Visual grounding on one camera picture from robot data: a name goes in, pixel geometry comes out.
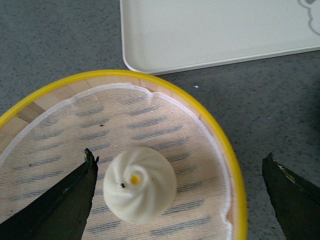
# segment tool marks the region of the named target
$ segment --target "white plastic tray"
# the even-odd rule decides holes
[[[121,0],[123,60],[165,74],[320,50],[320,0]]]

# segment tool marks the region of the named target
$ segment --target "white dumpling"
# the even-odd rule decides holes
[[[109,165],[103,195],[118,218],[145,224],[168,209],[176,188],[175,172],[164,156],[151,148],[133,147],[121,152]]]

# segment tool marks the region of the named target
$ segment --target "steamer basket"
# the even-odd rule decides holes
[[[172,206],[148,224],[123,222],[104,203],[108,165],[129,147],[156,149],[177,176]],[[241,171],[216,120],[175,85],[127,70],[66,77],[0,117],[0,222],[78,167],[85,148],[100,162],[82,239],[246,239]]]

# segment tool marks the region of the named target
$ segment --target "mesh cloth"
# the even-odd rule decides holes
[[[104,202],[108,165],[130,147],[159,151],[177,177],[172,206],[148,224],[121,221]],[[100,161],[82,239],[231,239],[230,183],[214,138],[173,98],[130,83],[94,87],[61,101],[13,139],[0,156],[0,222],[82,164],[85,148]]]

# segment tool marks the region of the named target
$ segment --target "gray countertop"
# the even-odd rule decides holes
[[[118,0],[32,2],[0,1],[0,115],[63,77],[127,69]],[[273,152],[276,161],[320,186],[320,51],[159,77],[194,96],[229,138],[245,182],[248,239],[285,239],[262,159]]]

